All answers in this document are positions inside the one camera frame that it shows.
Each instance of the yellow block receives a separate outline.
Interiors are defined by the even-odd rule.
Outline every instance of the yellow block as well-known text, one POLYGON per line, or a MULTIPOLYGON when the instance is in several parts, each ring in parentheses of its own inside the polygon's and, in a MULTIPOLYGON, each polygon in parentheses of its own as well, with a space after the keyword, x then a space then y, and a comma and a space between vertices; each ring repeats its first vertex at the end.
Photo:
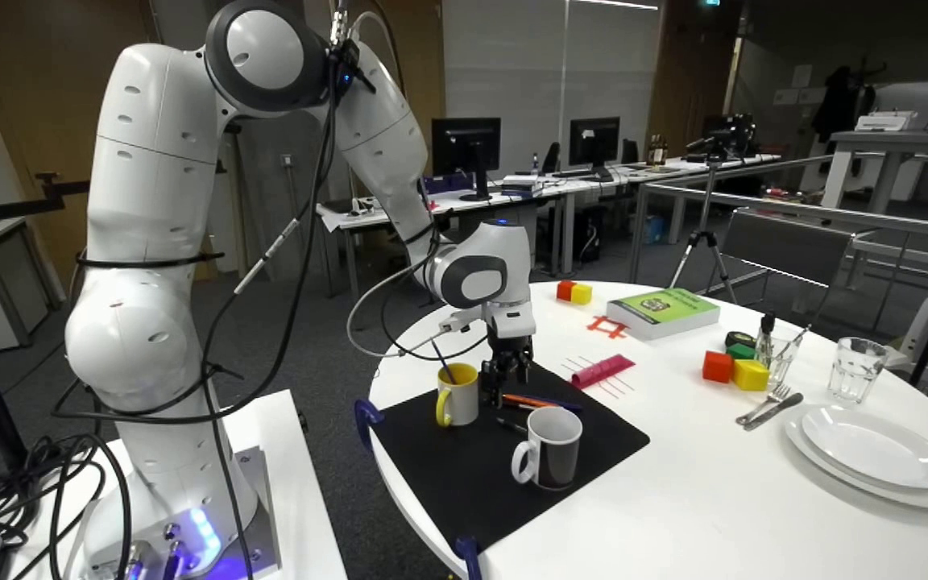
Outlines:
POLYGON ((586 305, 593 299, 593 287, 590 282, 574 282, 569 287, 569 302, 586 305))
POLYGON ((740 390, 766 390, 766 366, 762 360, 734 360, 734 383, 740 390))

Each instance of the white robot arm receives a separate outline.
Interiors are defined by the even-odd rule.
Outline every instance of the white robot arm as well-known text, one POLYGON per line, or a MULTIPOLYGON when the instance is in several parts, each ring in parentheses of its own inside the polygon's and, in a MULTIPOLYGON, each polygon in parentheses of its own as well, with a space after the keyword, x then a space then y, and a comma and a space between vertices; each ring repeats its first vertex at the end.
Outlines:
MULTIPOLYGON (((436 237, 416 194, 426 166, 422 133, 375 50, 329 44, 270 3, 234 3, 212 16, 199 50, 133 44, 105 85, 89 175, 88 277, 67 320, 70 366, 105 407, 158 409, 151 419, 211 409, 206 390, 168 401, 187 393, 204 366, 191 282, 221 129, 234 115, 327 115, 332 99, 334 147, 378 194, 409 259, 426 265, 420 279, 441 302, 482 314, 494 338, 529 347, 529 234, 480 225, 455 249, 436 237)), ((143 550, 183 550, 187 572, 206 572, 258 513, 228 447, 212 451, 206 421, 115 427, 138 471, 133 515, 143 550)), ((88 530, 89 563, 115 559, 115 521, 115 507, 103 502, 88 530)))

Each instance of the cabinet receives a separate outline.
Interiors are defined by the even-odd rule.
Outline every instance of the cabinet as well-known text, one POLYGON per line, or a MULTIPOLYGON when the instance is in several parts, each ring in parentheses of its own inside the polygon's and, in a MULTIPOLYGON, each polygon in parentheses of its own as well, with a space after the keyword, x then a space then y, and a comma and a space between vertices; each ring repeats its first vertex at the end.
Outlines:
POLYGON ((28 341, 28 331, 47 314, 54 292, 47 291, 41 253, 22 220, 0 221, 0 351, 28 341))

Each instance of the coffee cup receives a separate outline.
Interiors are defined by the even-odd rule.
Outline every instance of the coffee cup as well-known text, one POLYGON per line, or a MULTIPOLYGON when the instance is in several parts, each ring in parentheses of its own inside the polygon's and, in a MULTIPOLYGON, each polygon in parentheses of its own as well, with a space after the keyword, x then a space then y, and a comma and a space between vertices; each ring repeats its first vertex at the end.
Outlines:
POLYGON ((537 407, 529 412, 527 427, 529 442, 518 442, 510 458, 517 483, 569 487, 580 463, 583 419, 565 407, 537 407))
POLYGON ((436 425, 470 425, 480 412, 477 366, 444 365, 437 369, 436 425))

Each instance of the white plate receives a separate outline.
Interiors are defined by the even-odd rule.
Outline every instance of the white plate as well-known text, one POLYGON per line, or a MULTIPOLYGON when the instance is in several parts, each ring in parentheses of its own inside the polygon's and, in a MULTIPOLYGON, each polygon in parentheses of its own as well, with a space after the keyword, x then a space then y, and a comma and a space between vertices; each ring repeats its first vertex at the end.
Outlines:
POLYGON ((839 407, 806 409, 798 427, 849 471, 888 487, 928 488, 928 442, 916 430, 839 407))
POLYGON ((886 487, 886 483, 878 483, 871 476, 861 476, 858 471, 849 471, 844 463, 836 463, 827 462, 806 434, 801 434, 801 425, 798 425, 801 412, 792 412, 788 421, 784 421, 784 434, 791 437, 791 443, 810 458, 810 463, 814 463, 818 471, 844 481, 849 487, 858 487, 871 497, 883 497, 888 502, 900 502, 900 507, 916 507, 916 508, 928 508, 928 488, 900 488, 900 487, 886 487))

